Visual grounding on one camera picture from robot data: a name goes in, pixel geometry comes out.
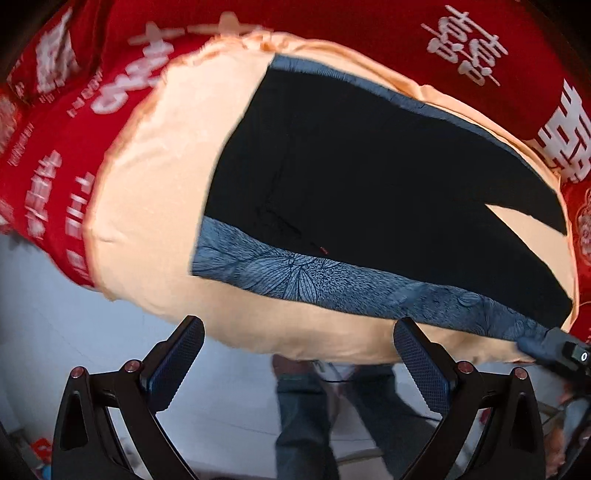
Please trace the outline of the person's right hand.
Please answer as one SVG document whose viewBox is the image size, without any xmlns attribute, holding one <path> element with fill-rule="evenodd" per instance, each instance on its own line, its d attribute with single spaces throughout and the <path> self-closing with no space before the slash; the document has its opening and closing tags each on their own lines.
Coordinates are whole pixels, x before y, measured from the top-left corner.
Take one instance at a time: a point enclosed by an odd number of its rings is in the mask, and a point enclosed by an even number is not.
<svg viewBox="0 0 591 480">
<path fill-rule="evenodd" d="M 556 413 L 550 420 L 550 430 L 544 438 L 546 479 L 555 476 L 566 462 L 564 418 Z"/>
</svg>

